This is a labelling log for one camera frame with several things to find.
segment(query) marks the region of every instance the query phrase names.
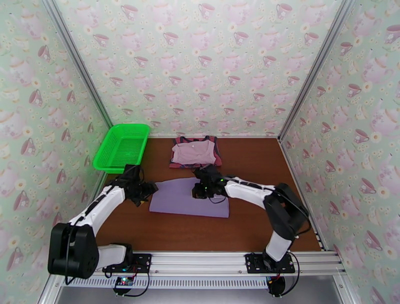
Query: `folded shirt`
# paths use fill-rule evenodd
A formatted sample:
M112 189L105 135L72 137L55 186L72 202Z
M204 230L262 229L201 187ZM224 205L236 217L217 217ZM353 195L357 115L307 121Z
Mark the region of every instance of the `folded shirt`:
M172 162L182 165L214 164L214 147L210 140L177 143L172 148Z

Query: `wallpaper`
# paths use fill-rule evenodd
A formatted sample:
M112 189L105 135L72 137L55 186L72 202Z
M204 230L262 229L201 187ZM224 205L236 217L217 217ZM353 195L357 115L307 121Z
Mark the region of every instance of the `wallpaper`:
M57 0L114 124L276 136L340 1Z
M33 304L50 232L79 213L107 127L39 2L0 3L0 303Z
M400 303L400 4L363 0L284 139L362 303Z

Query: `purple cloth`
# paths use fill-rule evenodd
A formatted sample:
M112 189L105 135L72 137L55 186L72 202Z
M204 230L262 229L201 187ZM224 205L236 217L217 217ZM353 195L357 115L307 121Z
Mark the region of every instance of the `purple cloth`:
M179 215L228 218L228 198L221 203L215 204L208 198L192 197L192 188L198 182L199 180L195 177L156 182L158 191L152 196L149 210L151 212ZM223 196L218 195L212 198L212 201L219 202L223 199Z

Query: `metal floor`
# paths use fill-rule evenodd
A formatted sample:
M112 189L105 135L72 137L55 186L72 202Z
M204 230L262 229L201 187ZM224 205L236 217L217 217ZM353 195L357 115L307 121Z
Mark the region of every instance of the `metal floor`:
M287 278L289 288L291 277ZM272 298L267 290L149 289L137 298L116 297L112 289L63 287L57 304L340 304L332 276L301 276L297 286L284 298Z

